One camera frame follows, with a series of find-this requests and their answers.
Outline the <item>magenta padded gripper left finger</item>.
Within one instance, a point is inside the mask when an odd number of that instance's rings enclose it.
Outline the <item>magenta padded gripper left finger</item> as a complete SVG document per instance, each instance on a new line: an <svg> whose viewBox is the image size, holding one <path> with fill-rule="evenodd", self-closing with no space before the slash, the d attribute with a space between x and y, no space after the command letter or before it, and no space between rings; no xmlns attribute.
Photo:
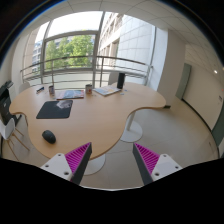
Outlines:
<svg viewBox="0 0 224 224"><path fill-rule="evenodd" d="M41 168L76 185L79 185L89 158L92 154L92 144L84 144L67 154L57 153Z"/></svg>

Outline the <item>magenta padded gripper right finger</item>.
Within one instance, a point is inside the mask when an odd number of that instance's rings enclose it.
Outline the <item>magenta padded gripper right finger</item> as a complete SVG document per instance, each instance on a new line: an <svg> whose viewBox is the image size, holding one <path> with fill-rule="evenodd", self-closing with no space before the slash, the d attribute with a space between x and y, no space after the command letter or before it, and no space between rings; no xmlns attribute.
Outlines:
<svg viewBox="0 0 224 224"><path fill-rule="evenodd" d="M182 169L168 154L158 154L137 143L133 144L133 155L145 185Z"/></svg>

